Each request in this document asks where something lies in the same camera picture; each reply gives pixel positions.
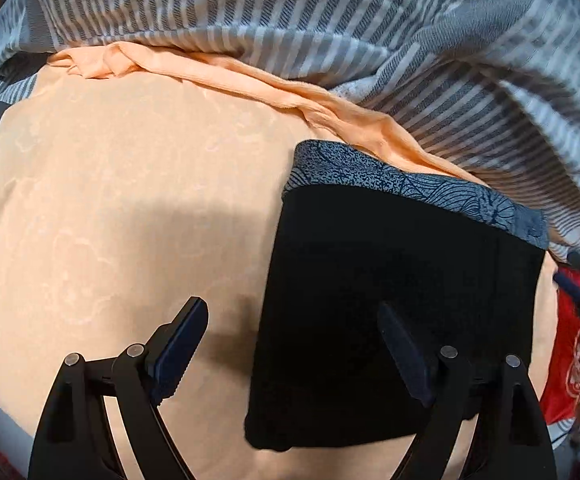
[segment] white striped cloth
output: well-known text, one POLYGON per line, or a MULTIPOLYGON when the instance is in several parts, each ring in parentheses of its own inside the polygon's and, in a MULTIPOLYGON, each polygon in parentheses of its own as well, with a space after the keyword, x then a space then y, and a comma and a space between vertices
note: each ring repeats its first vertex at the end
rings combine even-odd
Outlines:
MULTIPOLYGON (((580 0, 8 0, 0 10, 0 69, 26 52, 117 40, 230 54, 382 110, 426 151, 543 209, 558 257, 580 253, 580 0)), ((23 98, 31 77, 0 96, 23 98)))

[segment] orange cloth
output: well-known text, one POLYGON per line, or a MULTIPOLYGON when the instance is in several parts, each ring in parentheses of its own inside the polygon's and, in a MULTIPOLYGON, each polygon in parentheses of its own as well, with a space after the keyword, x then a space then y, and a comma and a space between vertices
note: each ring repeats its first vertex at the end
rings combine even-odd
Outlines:
POLYGON ((216 54, 184 54, 172 48, 126 41, 68 48, 48 60, 68 74, 108 79, 137 71, 163 74, 254 99, 281 110, 298 110, 315 129, 410 173, 455 176, 483 182, 458 166, 426 153, 390 116, 366 110, 315 85, 286 81, 236 59, 216 54))

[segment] silver screw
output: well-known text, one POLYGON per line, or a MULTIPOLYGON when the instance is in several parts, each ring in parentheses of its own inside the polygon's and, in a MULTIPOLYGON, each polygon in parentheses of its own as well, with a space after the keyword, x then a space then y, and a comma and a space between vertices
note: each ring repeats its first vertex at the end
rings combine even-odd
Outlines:
POLYGON ((506 363, 508 363, 508 365, 512 366, 513 368, 516 368, 521 364, 521 359, 519 359, 516 355, 510 354, 506 356, 506 363))
POLYGON ((78 363, 78 354, 68 354, 67 357, 65 357, 65 361, 63 361, 65 364, 67 364, 68 366, 74 366, 76 363, 78 363))
POLYGON ((136 344, 128 348, 128 355, 130 357, 138 357, 143 353, 143 345, 136 344))
POLYGON ((454 346, 446 345, 441 348, 441 355, 447 359, 454 359, 459 355, 459 352, 456 351, 454 346))

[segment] striped blanket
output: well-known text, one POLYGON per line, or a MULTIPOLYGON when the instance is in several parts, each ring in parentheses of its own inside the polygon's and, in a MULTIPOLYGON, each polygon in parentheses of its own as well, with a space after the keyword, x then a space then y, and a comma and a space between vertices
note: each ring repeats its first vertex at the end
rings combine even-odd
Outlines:
POLYGON ((117 40, 229 54, 390 114, 428 152, 544 210, 580 252, 580 0, 8 0, 0 99, 47 52, 117 40))

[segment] patterned waistband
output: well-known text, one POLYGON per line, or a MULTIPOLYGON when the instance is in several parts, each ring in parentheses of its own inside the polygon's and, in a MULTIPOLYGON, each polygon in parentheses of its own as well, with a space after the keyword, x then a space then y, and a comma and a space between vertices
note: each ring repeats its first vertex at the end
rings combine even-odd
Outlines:
POLYGON ((541 211, 459 178, 405 173, 341 142, 305 140, 297 145, 283 197, 292 189, 314 184, 366 187, 419 200, 548 248, 547 222, 541 211))

